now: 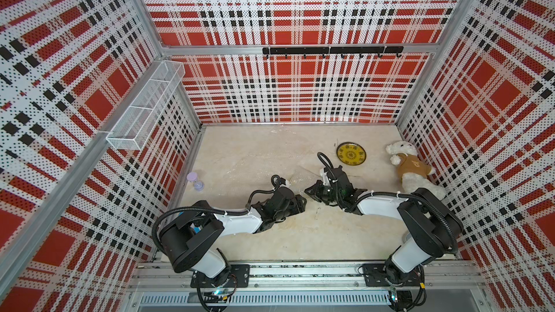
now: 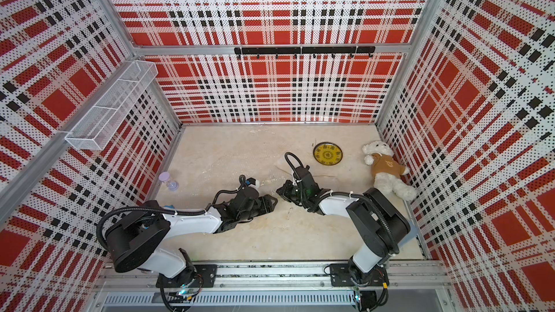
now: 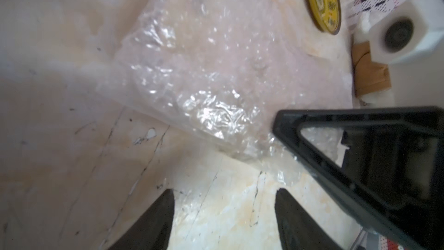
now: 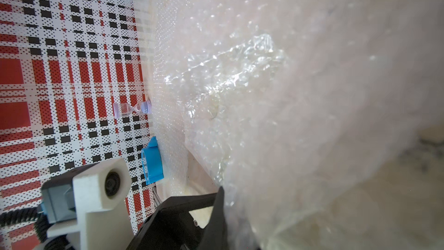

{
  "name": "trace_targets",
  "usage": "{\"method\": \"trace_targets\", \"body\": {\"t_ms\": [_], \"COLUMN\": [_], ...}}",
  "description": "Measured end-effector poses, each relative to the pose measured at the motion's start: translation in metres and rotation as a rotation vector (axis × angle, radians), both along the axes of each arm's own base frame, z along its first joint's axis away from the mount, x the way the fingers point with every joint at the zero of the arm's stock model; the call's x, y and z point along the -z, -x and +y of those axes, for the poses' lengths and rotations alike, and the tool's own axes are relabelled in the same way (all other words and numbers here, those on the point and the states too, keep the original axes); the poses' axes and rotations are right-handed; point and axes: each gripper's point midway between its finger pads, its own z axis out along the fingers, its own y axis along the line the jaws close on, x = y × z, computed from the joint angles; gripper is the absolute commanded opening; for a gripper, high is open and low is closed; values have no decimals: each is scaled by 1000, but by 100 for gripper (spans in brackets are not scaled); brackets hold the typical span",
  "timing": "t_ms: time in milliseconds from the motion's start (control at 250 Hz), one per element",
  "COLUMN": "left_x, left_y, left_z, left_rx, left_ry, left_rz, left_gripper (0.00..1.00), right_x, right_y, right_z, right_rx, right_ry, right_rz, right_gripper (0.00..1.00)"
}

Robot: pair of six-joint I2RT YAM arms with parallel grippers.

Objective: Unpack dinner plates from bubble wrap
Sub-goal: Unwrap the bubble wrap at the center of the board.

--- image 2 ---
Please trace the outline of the yellow patterned dinner plate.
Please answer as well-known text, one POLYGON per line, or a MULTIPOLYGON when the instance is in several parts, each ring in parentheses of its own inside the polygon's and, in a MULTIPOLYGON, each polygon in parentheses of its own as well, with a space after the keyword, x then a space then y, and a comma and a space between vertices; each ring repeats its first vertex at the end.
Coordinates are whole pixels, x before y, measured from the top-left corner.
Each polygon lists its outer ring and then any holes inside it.
POLYGON ((335 166, 343 159, 343 151, 332 142, 321 142, 313 149, 314 159, 324 166, 335 166))

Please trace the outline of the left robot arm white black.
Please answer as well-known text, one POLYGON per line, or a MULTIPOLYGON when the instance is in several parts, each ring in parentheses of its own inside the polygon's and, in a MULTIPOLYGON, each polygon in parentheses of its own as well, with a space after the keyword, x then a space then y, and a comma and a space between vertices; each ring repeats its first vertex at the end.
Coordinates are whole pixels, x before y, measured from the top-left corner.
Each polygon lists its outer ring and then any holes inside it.
POLYGON ((231 231, 238 224, 273 212, 277 203, 273 196, 259 195, 253 186, 242 187, 230 201, 207 209, 178 210, 149 201, 107 213, 98 222, 96 236, 110 254, 116 272, 141 269, 171 279, 186 270, 190 260, 183 250, 165 248, 164 241, 193 233, 231 231))

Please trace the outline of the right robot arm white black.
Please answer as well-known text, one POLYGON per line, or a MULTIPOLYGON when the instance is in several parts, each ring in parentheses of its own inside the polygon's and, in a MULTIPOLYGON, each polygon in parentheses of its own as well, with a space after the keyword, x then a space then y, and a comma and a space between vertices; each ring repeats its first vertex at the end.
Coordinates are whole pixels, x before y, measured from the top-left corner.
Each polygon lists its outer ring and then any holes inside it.
POLYGON ((384 265, 400 253, 403 241, 408 239, 409 221, 378 189, 371 188, 362 194, 322 189, 309 166, 295 154, 287 152, 284 158, 293 179, 277 190, 282 199, 310 213, 348 218, 357 229, 363 244, 344 269, 350 277, 349 284, 368 287, 381 280, 387 285, 384 265))

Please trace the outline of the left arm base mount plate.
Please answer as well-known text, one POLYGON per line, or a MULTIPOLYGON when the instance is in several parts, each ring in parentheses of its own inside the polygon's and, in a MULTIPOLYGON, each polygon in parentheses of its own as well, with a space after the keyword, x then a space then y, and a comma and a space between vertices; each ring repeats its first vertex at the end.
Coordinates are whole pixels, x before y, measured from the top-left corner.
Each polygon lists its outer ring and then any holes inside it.
POLYGON ((187 267, 174 278, 167 278, 159 274, 156 287, 178 288, 178 287, 202 287, 214 286, 218 266, 216 264, 198 264, 187 267))

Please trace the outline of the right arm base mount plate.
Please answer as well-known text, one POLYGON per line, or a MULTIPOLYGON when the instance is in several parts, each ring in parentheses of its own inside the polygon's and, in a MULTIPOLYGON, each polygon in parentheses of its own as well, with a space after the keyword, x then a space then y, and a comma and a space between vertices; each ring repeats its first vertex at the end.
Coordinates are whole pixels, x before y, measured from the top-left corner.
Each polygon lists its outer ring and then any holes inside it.
POLYGON ((361 271, 353 263, 330 264, 329 275, 333 287, 382 287, 390 284, 384 267, 376 266, 369 272, 361 271))

